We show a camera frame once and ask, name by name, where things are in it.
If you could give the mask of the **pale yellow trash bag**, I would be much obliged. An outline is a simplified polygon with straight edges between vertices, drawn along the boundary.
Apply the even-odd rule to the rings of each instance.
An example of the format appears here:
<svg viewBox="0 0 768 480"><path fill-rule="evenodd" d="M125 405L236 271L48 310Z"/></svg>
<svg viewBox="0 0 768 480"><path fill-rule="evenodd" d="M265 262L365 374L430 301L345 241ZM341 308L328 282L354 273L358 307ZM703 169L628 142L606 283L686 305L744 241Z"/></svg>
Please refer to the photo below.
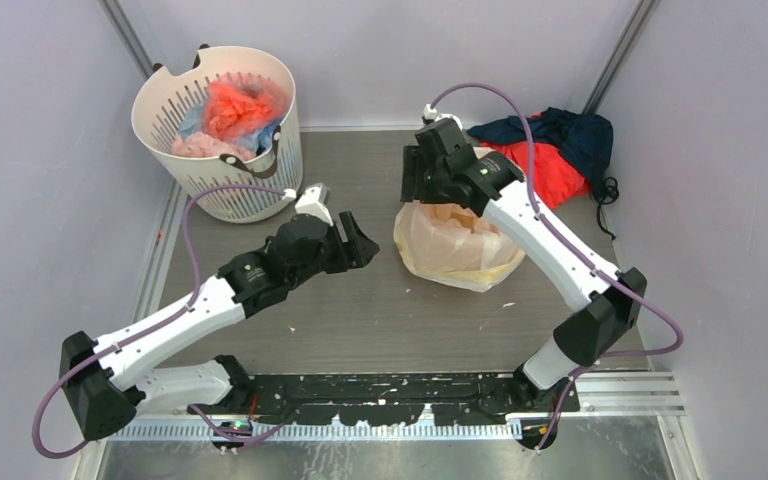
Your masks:
<svg viewBox="0 0 768 480"><path fill-rule="evenodd" d="M473 234L452 223L456 204L402 205L393 239L406 269L442 285L484 293L506 280L525 253L502 232Z"/></svg>

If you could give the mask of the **white slotted laundry basket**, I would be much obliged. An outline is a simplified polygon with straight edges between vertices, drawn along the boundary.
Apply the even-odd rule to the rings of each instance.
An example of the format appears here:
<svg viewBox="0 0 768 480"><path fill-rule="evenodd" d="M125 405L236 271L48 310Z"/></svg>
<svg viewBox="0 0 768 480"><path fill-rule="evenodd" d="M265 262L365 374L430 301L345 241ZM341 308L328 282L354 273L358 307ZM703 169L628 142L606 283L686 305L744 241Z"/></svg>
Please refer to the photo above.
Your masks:
<svg viewBox="0 0 768 480"><path fill-rule="evenodd" d="M289 96L288 112L268 138L266 148L251 160L233 156L188 158L172 152L178 128L187 110L208 98L208 86L223 74L253 73L273 81ZM265 220L280 212L285 203L259 190L210 190L221 185L252 184L297 190L303 180L295 79L287 66L273 55L249 47L203 45L193 67L180 74L157 64L133 103L132 129L144 147L177 183L194 197L209 215L229 223Z"/></svg>

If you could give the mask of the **orange plastic trash bin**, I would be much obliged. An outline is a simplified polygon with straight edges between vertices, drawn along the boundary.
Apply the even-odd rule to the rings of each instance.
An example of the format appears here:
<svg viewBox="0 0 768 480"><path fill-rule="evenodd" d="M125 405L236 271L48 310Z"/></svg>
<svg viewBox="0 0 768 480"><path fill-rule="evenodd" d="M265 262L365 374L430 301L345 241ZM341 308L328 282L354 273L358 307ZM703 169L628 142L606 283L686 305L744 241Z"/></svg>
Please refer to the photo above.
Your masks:
<svg viewBox="0 0 768 480"><path fill-rule="evenodd" d="M468 229L473 234L499 232L490 222L478 217L471 210L457 205L452 207L450 220L452 223L457 223L460 227Z"/></svg>

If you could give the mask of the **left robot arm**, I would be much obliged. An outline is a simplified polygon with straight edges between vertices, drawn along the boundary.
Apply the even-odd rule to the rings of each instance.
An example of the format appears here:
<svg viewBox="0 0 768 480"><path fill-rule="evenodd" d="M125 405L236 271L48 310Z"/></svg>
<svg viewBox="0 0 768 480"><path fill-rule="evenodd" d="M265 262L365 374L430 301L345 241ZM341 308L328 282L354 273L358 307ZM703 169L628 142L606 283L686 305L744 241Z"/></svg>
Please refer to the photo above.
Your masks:
<svg viewBox="0 0 768 480"><path fill-rule="evenodd" d="M106 438L134 418L193 406L237 413L250 403L253 382L232 355L190 367L162 362L203 337L285 301L320 273L363 268L380 247L352 213L340 226L298 214L260 248L239 254L193 294L151 316L96 339L79 331L62 344L62 387L82 436Z"/></svg>

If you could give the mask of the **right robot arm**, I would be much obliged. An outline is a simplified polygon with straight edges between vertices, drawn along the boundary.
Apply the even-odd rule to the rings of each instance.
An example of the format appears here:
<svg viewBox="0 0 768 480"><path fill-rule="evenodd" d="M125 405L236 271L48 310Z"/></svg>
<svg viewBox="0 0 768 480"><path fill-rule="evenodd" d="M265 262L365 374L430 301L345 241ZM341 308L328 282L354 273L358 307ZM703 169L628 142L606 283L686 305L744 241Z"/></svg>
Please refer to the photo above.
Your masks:
<svg viewBox="0 0 768 480"><path fill-rule="evenodd" d="M571 315L514 371L518 403L542 409L570 373L596 363L636 323L647 280L586 246L530 191L523 171L497 151L475 153L450 118L428 122L403 150L401 199L456 204L524 251L560 292Z"/></svg>

